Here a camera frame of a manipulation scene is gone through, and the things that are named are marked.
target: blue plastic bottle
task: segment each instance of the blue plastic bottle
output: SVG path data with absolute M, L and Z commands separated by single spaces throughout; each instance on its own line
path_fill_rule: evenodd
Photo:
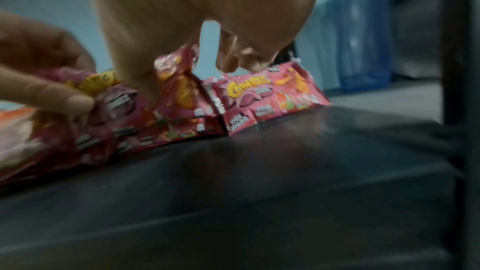
M 330 0 L 337 69 L 345 91 L 389 85 L 394 65 L 391 0 Z

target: human hand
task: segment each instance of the human hand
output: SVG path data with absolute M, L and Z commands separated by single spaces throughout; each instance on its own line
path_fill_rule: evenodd
M 159 55 L 198 40 L 205 20 L 221 24 L 217 67 L 266 68 L 303 27 L 316 0 L 93 0 L 119 77 L 152 101 Z
M 88 113 L 95 105 L 91 97 L 33 75 L 61 67 L 95 71 L 95 62 L 68 32 L 0 10 L 0 100 L 66 115 Z

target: snack package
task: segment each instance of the snack package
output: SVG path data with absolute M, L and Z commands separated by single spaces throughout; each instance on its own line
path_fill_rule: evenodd
M 218 109 L 225 112 L 223 119 L 229 134 L 258 122 L 330 105 L 312 76 L 296 60 L 256 74 L 211 77 L 205 85 L 211 86 L 221 101 Z
M 94 97 L 95 108 L 75 119 L 28 107 L 0 111 L 0 185 L 78 165 L 102 165 L 113 155 L 224 134 L 217 107 L 192 74 L 197 57 L 195 49 L 181 48 L 155 62 L 164 98 L 154 110 L 113 71 L 43 71 L 39 76 Z

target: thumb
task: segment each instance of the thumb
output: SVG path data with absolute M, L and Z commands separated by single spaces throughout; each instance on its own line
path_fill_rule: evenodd
M 0 100 L 71 116 L 86 114 L 95 106 L 93 98 L 76 89 L 1 64 Z

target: fingernail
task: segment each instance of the fingernail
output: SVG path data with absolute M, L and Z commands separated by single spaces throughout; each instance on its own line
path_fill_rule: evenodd
M 93 110 L 95 100 L 86 95 L 73 95 L 66 100 L 65 111 L 72 115 L 87 114 Z

